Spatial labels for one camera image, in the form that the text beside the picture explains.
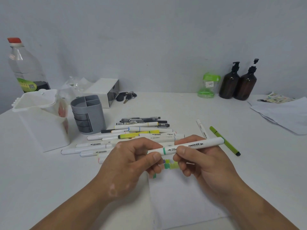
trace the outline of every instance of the yellow marker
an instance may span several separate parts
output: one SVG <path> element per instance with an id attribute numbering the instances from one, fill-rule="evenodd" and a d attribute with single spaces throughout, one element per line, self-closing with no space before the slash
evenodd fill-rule
<path id="1" fill-rule="evenodd" d="M 142 131 L 142 132 L 136 132 L 136 133 L 130 133 L 130 134 L 121 134 L 118 136 L 119 139 L 126 139 L 126 138 L 132 138 L 139 136 L 139 134 L 142 133 L 160 133 L 159 130 L 153 130 L 153 131 Z"/>

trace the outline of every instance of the white box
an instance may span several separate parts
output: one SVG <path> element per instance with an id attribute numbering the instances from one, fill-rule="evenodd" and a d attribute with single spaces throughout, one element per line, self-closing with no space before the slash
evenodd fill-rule
<path id="1" fill-rule="evenodd" d="M 112 102 L 119 93 L 119 80 L 112 78 L 100 78 L 83 93 L 84 96 L 97 94 L 102 108 L 110 108 Z"/>

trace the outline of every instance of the person's left hand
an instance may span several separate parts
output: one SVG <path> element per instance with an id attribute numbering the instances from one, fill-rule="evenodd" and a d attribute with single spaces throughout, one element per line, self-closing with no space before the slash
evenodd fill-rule
<path id="1" fill-rule="evenodd" d="M 95 192 L 104 200 L 113 201 L 129 194 L 144 171 L 159 174 L 159 164 L 163 163 L 161 154 L 147 154 L 147 151 L 161 147 L 144 137 L 118 142 L 92 180 Z"/>

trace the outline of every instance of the white sticker label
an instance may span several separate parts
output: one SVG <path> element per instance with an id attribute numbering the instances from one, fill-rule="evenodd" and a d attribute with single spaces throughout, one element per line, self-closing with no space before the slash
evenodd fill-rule
<path id="1" fill-rule="evenodd" d="M 206 82 L 206 88 L 213 87 L 213 81 Z"/>

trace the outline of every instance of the forearm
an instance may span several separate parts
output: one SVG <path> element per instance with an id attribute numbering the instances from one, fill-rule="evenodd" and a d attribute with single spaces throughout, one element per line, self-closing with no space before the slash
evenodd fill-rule
<path id="1" fill-rule="evenodd" d="M 88 229 L 109 204 L 108 200 L 99 197 L 96 192 L 95 181 L 92 180 L 82 190 L 37 223 L 31 230 Z"/>
<path id="2" fill-rule="evenodd" d="M 244 230 L 298 229 L 247 185 L 229 197 L 224 205 Z"/>

